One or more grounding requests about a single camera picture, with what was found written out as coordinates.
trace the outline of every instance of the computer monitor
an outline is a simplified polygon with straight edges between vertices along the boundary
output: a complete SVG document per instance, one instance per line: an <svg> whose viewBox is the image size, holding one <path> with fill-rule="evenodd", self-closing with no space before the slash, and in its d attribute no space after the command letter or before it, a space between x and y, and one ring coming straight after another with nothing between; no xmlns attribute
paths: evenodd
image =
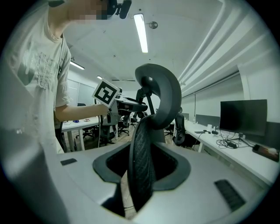
<svg viewBox="0 0 280 224"><path fill-rule="evenodd" d="M189 114L188 113L182 113L185 119L189 119Z"/></svg>
<svg viewBox="0 0 280 224"><path fill-rule="evenodd" d="M267 100L222 101L220 129L235 133L264 136Z"/></svg>

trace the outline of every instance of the headrest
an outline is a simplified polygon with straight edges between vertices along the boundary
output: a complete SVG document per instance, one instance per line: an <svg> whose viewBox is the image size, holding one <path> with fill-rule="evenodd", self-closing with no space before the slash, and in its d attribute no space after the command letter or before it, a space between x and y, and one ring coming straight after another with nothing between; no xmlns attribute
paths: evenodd
<svg viewBox="0 0 280 224"><path fill-rule="evenodd" d="M177 116L182 100L180 84L176 76L156 64L144 64L135 70L138 83L157 95L161 102L158 111L151 116L152 127L163 129Z"/></svg>

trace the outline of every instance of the pipe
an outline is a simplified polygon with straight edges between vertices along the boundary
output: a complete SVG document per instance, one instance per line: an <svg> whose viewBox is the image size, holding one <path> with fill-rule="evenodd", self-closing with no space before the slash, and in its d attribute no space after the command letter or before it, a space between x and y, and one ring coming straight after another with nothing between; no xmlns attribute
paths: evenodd
<svg viewBox="0 0 280 224"><path fill-rule="evenodd" d="M182 72L182 74L179 76L178 81L180 81L184 75L189 71L190 67L195 63L195 61L197 61L198 57L202 54L202 51L205 50L205 48L207 46L205 46L206 44L209 44L210 37L214 34L214 32L216 31L218 25L222 22L222 18L225 15L225 8L226 8L227 3L223 3L222 5L222 9L220 10L217 19L215 20L213 26L211 27L210 31L208 32L207 36L205 37L204 41L202 42L202 44L200 45L200 47L198 48L197 52L195 53L194 57L191 59L191 61L189 62L189 64L187 65L187 67L184 69L184 71Z"/></svg>
<svg viewBox="0 0 280 224"><path fill-rule="evenodd" d="M208 86L206 86L206 87L203 87L203 88L199 89L198 91L195 91L195 92L193 92L193 93L191 93L191 94L188 94L188 95L182 97L182 99L184 99L184 98L186 98L186 97L189 97L189 96L191 96L191 95L193 95L193 94L197 94L197 93L199 93L199 92L202 92L202 91L204 91L204 90L206 90L206 89L209 89L209 88L211 88L211 87L213 87L213 86L216 86L216 85L218 85L218 84L220 84L220 83L222 83L222 82L225 82L226 80L229 80L229 79L231 79L231 78L233 78L233 77L235 77L235 76L237 76L237 75L239 75L239 74L240 74L239 71L236 71L236 72L234 72L234 73L232 73L232 74L230 74L230 75L228 75L228 76L226 76L226 77L224 77L224 78L222 78L222 79L220 79L220 80L218 80L218 81L216 81L216 82L214 82L214 83L212 83L212 84L210 84L210 85L208 85Z"/></svg>
<svg viewBox="0 0 280 224"><path fill-rule="evenodd" d="M198 71L198 69L203 65L226 41L226 39L229 38L229 36L232 34L232 32L238 27L238 25L242 22L248 11L242 11L241 8L238 8L239 14L236 13L236 9L232 10L231 14L236 15L237 17L235 21L233 22L232 26L228 28L228 30L225 31L225 33L219 37L219 40L216 42L215 46L205 55L204 59L202 59L201 63L194 68L187 77L183 78L183 82L186 82L195 72Z"/></svg>

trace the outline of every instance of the ceiling light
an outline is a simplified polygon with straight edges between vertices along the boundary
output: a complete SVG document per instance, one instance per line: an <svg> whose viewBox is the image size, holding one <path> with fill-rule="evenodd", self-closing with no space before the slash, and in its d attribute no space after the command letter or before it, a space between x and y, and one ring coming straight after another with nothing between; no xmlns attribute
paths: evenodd
<svg viewBox="0 0 280 224"><path fill-rule="evenodd" d="M76 67L79 68L79 69L84 70L84 67L82 67L81 65L78 65L77 63L75 63L75 62L73 62L73 61L70 61L70 64L76 66Z"/></svg>
<svg viewBox="0 0 280 224"><path fill-rule="evenodd" d="M141 49L143 53L148 53L148 44L145 30L145 22L143 14L134 15L134 21L137 28Z"/></svg>

